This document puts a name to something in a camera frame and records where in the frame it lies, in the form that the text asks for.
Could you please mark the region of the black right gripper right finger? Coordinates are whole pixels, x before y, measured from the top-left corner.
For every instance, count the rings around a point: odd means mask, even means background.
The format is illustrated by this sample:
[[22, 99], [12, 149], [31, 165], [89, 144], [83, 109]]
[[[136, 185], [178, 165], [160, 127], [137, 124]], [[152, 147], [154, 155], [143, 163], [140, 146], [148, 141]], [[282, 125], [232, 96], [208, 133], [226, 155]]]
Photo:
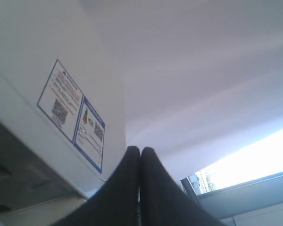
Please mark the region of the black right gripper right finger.
[[181, 190], [151, 147], [141, 154], [140, 202], [143, 226], [223, 225]]

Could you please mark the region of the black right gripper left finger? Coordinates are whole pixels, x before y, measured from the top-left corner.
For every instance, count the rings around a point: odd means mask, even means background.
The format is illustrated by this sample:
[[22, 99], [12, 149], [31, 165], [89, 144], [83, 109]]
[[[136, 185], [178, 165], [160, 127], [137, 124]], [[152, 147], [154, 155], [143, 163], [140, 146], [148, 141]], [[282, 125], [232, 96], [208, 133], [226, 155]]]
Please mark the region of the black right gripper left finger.
[[135, 226], [140, 151], [129, 146], [101, 189], [68, 219], [69, 226]]

